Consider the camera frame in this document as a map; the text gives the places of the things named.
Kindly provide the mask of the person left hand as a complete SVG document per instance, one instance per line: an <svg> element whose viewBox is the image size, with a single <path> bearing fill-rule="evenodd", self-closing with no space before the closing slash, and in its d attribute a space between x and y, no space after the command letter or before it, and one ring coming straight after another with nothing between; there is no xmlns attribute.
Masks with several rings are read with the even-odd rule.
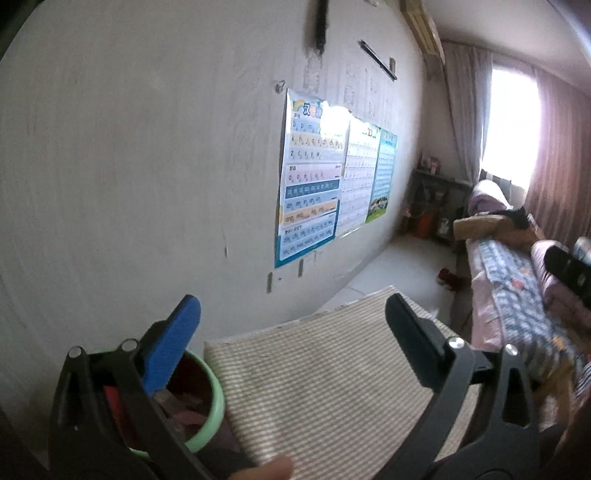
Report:
<svg viewBox="0 0 591 480"><path fill-rule="evenodd" d="M266 464L240 470L228 480L288 480L293 474L293 460L287 456L279 456Z"/></svg>

